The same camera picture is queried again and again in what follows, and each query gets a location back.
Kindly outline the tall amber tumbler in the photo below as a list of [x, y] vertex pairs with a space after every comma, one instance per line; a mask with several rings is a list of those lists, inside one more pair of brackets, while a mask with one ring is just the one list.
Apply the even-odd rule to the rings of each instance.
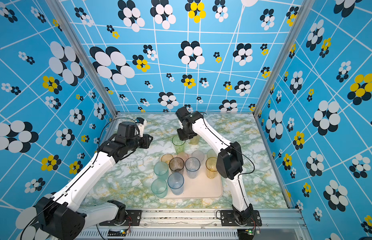
[[206, 175], [209, 179], [214, 179], [218, 175], [217, 158], [211, 157], [206, 161]]

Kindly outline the short clear frosted cup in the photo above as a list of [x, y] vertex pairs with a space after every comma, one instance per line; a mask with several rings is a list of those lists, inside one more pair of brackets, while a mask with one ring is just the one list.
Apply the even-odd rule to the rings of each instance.
[[196, 150], [192, 153], [192, 157], [197, 158], [202, 163], [205, 159], [205, 154], [200, 150]]

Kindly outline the tall light blue faceted tumbler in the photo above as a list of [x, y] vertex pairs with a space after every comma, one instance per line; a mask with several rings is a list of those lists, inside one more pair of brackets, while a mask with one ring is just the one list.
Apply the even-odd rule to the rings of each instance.
[[201, 162], [198, 158], [190, 157], [185, 162], [185, 169], [190, 179], [195, 179], [198, 176], [200, 168]]

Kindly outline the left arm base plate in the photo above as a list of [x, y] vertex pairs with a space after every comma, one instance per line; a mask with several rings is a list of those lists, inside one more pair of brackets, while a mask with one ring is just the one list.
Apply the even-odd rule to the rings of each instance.
[[126, 210], [125, 211], [126, 218], [123, 222], [119, 222], [117, 220], [112, 220], [112, 221], [105, 221], [100, 223], [100, 226], [139, 226], [140, 225], [140, 220], [141, 220], [141, 215], [142, 215], [142, 210]]

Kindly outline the tall green tumbler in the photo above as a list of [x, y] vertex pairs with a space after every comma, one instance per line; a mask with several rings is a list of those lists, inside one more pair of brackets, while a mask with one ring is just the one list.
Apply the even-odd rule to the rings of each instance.
[[186, 141], [180, 140], [178, 135], [174, 135], [171, 141], [177, 154], [184, 152]]

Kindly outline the tall teal tumbler front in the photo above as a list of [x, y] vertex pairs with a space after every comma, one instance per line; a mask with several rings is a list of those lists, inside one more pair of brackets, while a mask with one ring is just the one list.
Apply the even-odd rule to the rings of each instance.
[[169, 168], [166, 162], [158, 162], [154, 165], [153, 171], [158, 179], [167, 180], [169, 176]]

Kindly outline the short yellow cup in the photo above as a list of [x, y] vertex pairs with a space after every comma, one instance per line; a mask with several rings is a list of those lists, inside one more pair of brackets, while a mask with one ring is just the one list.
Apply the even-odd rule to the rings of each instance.
[[174, 158], [172, 154], [164, 154], [161, 158], [160, 161], [166, 163], [169, 165], [170, 161]]

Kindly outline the tall yellow-olive tumbler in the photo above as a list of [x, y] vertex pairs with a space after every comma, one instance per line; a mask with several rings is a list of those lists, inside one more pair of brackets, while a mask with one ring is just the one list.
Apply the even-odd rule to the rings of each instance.
[[191, 145], [198, 145], [199, 142], [200, 142], [200, 139], [201, 137], [199, 135], [193, 137], [192, 139], [190, 139], [190, 144]]

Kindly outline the tall grey tumbler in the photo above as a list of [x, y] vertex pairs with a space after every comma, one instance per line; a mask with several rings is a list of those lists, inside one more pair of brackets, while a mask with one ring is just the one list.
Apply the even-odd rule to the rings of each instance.
[[179, 157], [175, 157], [169, 162], [169, 169], [172, 173], [180, 173], [181, 175], [184, 172], [184, 160]]

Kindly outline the short pink textured cup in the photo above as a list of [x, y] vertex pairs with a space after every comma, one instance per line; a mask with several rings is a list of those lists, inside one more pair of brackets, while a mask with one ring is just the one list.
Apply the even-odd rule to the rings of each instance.
[[189, 155], [185, 152], [181, 152], [181, 153], [177, 154], [177, 157], [183, 159], [183, 161], [186, 162], [187, 159], [189, 158]]

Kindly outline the tall frosted blue tumbler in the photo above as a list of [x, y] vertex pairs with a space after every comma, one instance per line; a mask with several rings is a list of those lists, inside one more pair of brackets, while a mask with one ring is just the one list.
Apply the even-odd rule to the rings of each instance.
[[179, 172], [172, 173], [167, 179], [167, 184], [172, 193], [179, 196], [183, 193], [184, 177]]

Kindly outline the tall teal tumbler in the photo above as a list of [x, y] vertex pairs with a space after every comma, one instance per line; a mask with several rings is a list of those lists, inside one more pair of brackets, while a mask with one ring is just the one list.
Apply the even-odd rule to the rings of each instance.
[[163, 179], [156, 179], [151, 184], [151, 190], [158, 198], [165, 198], [168, 192], [167, 182]]
[[169, 168], [166, 162], [158, 162], [154, 165], [153, 171], [158, 179], [167, 180], [169, 176]]

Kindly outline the aluminium front rail frame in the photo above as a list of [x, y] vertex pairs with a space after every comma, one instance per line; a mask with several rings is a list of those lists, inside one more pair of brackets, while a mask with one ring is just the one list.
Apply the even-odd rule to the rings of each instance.
[[[139, 226], [100, 226], [82, 230], [76, 240], [238, 240], [238, 229], [255, 231], [254, 240], [310, 240], [304, 218], [295, 209], [259, 210], [261, 227], [223, 227], [216, 209], [142, 210]], [[110, 229], [128, 230], [126, 237], [108, 237]]]

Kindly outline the small green circuit board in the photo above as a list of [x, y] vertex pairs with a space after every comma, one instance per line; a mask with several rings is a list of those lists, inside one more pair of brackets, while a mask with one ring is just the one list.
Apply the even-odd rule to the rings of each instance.
[[128, 234], [129, 234], [128, 230], [116, 230], [116, 229], [113, 230], [113, 229], [110, 229], [107, 233], [107, 236], [117, 238], [117, 237], [126, 237]]

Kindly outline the short green cup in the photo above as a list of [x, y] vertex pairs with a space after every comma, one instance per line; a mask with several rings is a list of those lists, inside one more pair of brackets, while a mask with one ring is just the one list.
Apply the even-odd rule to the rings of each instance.
[[217, 153], [213, 150], [213, 149], [210, 149], [210, 150], [208, 150], [208, 152], [207, 152], [207, 158], [209, 159], [209, 158], [217, 158]]

